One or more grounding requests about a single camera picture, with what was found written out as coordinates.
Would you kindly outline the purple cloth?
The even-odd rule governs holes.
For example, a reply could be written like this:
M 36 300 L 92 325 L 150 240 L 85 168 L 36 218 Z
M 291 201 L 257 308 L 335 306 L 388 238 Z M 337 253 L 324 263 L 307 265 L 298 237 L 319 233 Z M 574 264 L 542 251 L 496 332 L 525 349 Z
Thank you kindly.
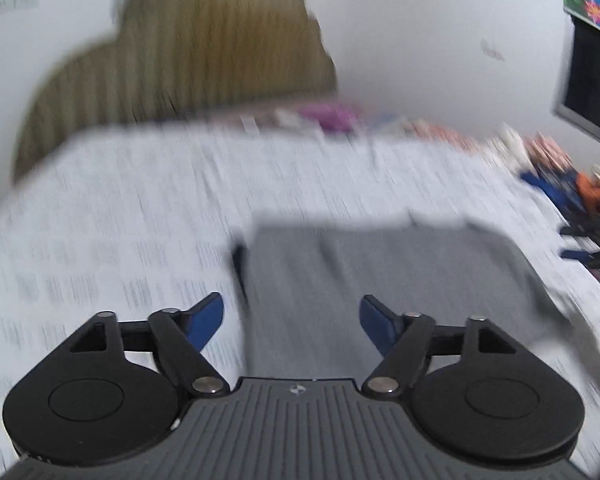
M 314 103 L 299 110 L 301 117 L 317 122 L 324 132 L 351 132 L 360 122 L 355 107 L 341 103 Z

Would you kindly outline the dark window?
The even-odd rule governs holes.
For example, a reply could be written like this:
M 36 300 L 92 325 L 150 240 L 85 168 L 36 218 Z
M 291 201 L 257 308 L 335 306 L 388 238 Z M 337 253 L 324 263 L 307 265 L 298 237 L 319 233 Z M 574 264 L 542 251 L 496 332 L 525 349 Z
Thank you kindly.
M 600 29 L 571 15 L 573 26 L 555 113 L 600 142 Z

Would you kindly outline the olive green upholstered headboard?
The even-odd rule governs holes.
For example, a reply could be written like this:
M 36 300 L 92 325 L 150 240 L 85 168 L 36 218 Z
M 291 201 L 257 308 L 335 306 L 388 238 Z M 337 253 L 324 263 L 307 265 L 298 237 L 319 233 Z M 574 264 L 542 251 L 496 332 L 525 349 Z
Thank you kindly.
M 35 93 L 12 180 L 84 129 L 336 87 L 306 0 L 126 0 L 118 32 L 60 62 Z

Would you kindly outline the grey navy knit sweater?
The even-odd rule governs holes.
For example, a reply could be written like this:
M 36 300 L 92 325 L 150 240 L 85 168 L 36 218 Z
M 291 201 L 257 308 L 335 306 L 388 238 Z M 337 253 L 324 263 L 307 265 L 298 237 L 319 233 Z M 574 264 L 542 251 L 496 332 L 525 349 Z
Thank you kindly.
M 471 223 L 262 224 L 234 266 L 249 376 L 362 382 L 381 360 L 358 322 L 366 295 L 443 325 L 481 314 L 526 347 L 569 330 L 517 245 Z

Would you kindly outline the pile of colourful clothes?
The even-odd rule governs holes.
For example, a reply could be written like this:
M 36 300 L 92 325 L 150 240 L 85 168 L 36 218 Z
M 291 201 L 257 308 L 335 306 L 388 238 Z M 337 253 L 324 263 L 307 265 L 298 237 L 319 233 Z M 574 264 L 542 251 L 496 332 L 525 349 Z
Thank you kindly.
M 600 166 L 584 174 L 550 136 L 521 136 L 506 124 L 486 140 L 484 154 L 546 195 L 565 219 L 559 234 L 591 245 L 565 248 L 559 257 L 600 279 Z

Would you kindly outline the white quilt with blue script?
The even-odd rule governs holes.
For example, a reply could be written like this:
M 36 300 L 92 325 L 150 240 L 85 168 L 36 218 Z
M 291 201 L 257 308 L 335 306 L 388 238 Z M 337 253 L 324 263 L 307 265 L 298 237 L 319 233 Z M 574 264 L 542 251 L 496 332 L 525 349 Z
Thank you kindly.
M 0 475 L 17 458 L 2 423 L 10 387 L 96 312 L 146 318 L 220 292 L 224 323 L 204 353 L 236 378 L 242 323 L 228 251 L 269 218 L 501 232 L 600 347 L 600 283 L 559 258 L 562 216 L 478 156 L 409 136 L 97 130 L 47 159 L 0 209 Z

